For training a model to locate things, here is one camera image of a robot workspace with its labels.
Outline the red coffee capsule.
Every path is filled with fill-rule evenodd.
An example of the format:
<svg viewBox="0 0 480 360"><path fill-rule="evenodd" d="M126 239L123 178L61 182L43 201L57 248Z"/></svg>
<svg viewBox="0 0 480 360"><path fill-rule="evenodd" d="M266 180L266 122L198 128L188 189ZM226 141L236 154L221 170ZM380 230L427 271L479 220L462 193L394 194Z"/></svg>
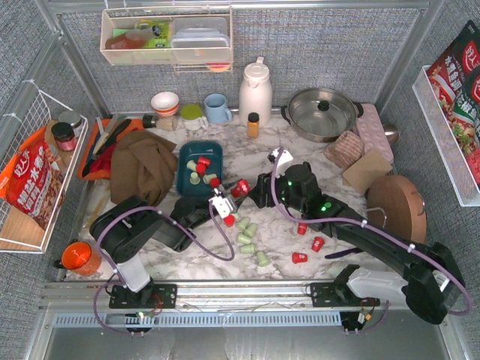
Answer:
<svg viewBox="0 0 480 360"><path fill-rule="evenodd" d="M204 157L204 156L199 156L198 158L198 164L202 164L204 165L205 167L209 167L210 164L211 164L211 160L207 157Z"/></svg>
<svg viewBox="0 0 480 360"><path fill-rule="evenodd" d="M205 167L202 164L196 165L196 172L198 173L199 176L204 176L206 174L206 169L207 167Z"/></svg>

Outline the teal storage basket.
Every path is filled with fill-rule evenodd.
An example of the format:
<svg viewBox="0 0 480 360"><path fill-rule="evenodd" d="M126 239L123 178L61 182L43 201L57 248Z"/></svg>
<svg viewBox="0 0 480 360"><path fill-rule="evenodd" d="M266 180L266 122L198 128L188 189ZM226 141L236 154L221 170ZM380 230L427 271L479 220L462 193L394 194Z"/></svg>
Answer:
<svg viewBox="0 0 480 360"><path fill-rule="evenodd" d="M206 198L213 181L223 179L223 148L214 141L186 142L179 151L176 190L183 197Z"/></svg>

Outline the brown cloth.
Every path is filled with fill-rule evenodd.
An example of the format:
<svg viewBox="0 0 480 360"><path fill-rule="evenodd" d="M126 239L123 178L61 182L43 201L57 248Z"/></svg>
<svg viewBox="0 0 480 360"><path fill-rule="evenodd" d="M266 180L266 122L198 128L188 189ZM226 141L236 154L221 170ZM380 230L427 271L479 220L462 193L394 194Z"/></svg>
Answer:
<svg viewBox="0 0 480 360"><path fill-rule="evenodd" d="M147 130L128 133L116 145L111 159L110 200L119 204L132 196L158 206L173 185L178 168L176 148Z"/></svg>

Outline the red cloth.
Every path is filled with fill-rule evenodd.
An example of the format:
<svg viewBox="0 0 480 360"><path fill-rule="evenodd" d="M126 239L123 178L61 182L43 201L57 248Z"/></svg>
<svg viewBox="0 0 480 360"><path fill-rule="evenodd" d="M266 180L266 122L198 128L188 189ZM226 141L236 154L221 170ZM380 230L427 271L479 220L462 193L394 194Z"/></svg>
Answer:
<svg viewBox="0 0 480 360"><path fill-rule="evenodd" d="M111 159L112 155L99 157L90 165L88 176L92 179L109 179L111 176Z"/></svg>

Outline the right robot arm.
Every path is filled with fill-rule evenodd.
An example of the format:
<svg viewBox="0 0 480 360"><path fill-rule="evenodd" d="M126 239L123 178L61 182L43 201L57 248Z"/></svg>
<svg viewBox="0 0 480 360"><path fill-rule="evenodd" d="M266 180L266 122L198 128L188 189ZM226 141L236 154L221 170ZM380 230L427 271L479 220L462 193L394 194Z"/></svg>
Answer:
<svg viewBox="0 0 480 360"><path fill-rule="evenodd" d="M312 230L348 242L395 270L406 282L400 288L406 305L430 324L439 325L466 290L446 246L415 244L370 225L346 203L321 191L308 162L290 166L277 178L259 175L248 196L258 208L277 207L285 217L289 209L300 212L300 222Z"/></svg>

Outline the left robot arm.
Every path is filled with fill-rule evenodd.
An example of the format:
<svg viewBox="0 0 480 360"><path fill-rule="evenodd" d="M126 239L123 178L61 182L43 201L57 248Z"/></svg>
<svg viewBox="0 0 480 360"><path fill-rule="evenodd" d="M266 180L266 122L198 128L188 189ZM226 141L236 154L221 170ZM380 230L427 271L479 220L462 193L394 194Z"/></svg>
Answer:
<svg viewBox="0 0 480 360"><path fill-rule="evenodd" d="M233 250L228 257L211 252L198 241L194 230L216 216L224 220L234 219L249 192L250 185L244 179L219 184L207 197L181 197L171 214L163 213L134 195L98 217L89 232L100 255L120 280L121 287L130 294L151 293L153 280L139 256L145 244L154 239L179 253L194 242L206 253L229 262L235 256Z"/></svg>

